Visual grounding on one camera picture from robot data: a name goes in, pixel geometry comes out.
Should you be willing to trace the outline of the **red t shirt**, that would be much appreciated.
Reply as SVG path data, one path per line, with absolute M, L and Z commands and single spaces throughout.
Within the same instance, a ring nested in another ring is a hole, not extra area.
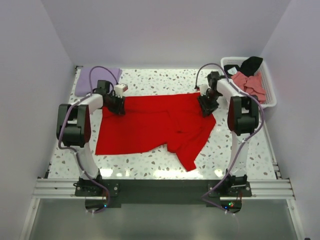
M 151 151 L 166 145 L 184 169 L 196 169 L 195 160 L 216 125 L 203 116 L 199 93 L 128 96 L 125 115 L 102 108 L 96 155 L 125 155 Z

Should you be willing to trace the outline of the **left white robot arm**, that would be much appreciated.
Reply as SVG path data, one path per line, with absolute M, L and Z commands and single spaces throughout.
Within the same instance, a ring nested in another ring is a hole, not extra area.
M 90 148 L 90 115 L 106 107 L 118 116 L 125 114 L 124 92 L 128 86 L 99 80 L 97 88 L 91 89 L 83 98 L 73 104 L 61 104 L 58 107 L 56 137 L 58 148 L 74 153 L 79 170 L 79 180 L 75 183 L 77 196 L 108 197 L 109 190 L 103 184 L 98 166 L 95 164 Z

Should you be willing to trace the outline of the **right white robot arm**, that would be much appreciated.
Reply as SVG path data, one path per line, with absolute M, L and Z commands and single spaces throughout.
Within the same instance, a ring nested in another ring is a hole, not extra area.
M 225 97 L 228 106 L 227 126 L 231 132 L 232 145 L 229 165 L 222 183 L 212 187 L 211 193 L 233 197 L 242 190 L 249 191 L 247 159 L 251 138 L 260 130 L 260 104 L 255 95 L 248 95 L 230 81 L 212 71 L 207 75 L 208 84 L 199 86 L 197 98 L 202 115 L 208 117 L 218 109 L 219 97 Z

